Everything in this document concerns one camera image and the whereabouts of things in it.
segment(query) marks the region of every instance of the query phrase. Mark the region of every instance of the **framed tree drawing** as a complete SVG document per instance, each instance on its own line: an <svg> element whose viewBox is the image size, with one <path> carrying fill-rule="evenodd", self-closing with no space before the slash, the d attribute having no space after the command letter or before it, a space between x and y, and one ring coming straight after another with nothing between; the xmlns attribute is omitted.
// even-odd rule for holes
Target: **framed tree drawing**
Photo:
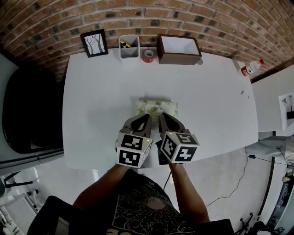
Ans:
<svg viewBox="0 0 294 235"><path fill-rule="evenodd" d="M107 44L104 29L81 34L88 57L107 55Z"/></svg>

